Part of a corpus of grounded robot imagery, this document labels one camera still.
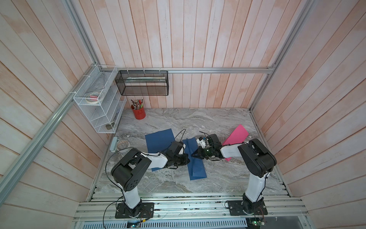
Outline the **pink rectangular paper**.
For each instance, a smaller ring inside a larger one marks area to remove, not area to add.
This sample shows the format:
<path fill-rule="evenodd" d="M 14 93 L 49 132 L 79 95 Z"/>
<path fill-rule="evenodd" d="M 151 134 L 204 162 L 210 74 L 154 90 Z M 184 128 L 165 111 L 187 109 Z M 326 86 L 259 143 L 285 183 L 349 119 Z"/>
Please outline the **pink rectangular paper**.
<path fill-rule="evenodd" d="M 234 144 L 242 144 L 245 142 L 246 138 L 249 136 L 248 131 L 242 126 L 239 125 L 232 134 L 223 142 L 224 145 L 234 145 Z M 236 151 L 234 152 L 234 157 L 240 157 L 241 154 L 238 150 L 238 148 L 234 148 Z M 226 161 L 230 161 L 231 157 L 224 156 L 226 158 Z"/>

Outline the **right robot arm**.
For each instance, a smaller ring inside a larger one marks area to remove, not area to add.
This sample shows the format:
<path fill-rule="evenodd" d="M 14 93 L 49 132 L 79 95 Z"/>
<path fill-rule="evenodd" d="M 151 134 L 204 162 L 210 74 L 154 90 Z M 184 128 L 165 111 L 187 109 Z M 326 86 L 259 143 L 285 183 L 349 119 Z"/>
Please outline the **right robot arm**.
<path fill-rule="evenodd" d="M 254 208 L 263 201 L 266 180 L 277 160 L 270 150 L 257 138 L 247 142 L 223 145 L 216 134 L 197 139 L 198 149 L 192 157 L 199 159 L 224 159 L 241 157 L 250 172 L 248 187 L 243 195 L 243 206 Z"/>

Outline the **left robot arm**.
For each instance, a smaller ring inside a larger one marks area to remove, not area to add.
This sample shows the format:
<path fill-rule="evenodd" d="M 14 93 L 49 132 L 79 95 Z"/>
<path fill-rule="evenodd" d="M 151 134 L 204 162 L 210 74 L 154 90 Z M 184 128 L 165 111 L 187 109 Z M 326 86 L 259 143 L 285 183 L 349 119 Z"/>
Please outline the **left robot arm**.
<path fill-rule="evenodd" d="M 111 169 L 117 186 L 122 189 L 124 204 L 129 210 L 137 209 L 141 203 L 137 185 L 149 169 L 177 169 L 188 165 L 190 160 L 185 153 L 186 145 L 174 141 L 156 154 L 144 153 L 136 148 L 128 148 L 125 156 Z"/>

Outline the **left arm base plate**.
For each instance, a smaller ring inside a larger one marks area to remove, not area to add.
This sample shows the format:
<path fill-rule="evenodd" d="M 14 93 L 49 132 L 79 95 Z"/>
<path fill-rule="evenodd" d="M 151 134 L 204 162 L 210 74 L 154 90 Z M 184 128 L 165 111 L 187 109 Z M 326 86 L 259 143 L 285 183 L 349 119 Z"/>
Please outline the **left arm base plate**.
<path fill-rule="evenodd" d="M 119 203 L 115 213 L 116 219 L 150 219 L 154 215 L 154 203 L 139 203 L 135 208 L 131 209 L 125 203 Z"/>

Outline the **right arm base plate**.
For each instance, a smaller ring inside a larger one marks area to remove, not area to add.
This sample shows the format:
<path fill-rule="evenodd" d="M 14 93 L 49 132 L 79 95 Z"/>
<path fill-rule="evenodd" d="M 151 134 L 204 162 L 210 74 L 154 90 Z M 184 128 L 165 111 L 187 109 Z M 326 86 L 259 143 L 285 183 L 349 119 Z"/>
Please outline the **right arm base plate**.
<path fill-rule="evenodd" d="M 259 200 L 256 203 L 244 200 L 231 200 L 227 202 L 227 205 L 231 216 L 262 216 L 268 214 L 263 200 Z"/>

